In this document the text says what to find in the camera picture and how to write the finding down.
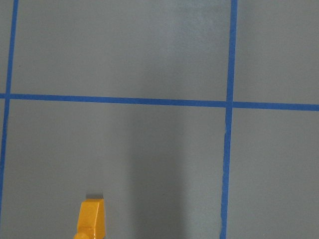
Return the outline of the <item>orange trapezoid block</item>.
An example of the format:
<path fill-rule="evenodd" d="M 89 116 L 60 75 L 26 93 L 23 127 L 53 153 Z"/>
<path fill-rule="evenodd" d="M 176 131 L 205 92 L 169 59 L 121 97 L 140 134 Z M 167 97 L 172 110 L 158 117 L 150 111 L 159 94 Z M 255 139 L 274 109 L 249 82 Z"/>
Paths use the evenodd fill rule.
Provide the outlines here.
<path fill-rule="evenodd" d="M 74 239 L 104 239 L 106 236 L 104 199 L 81 203 Z"/>

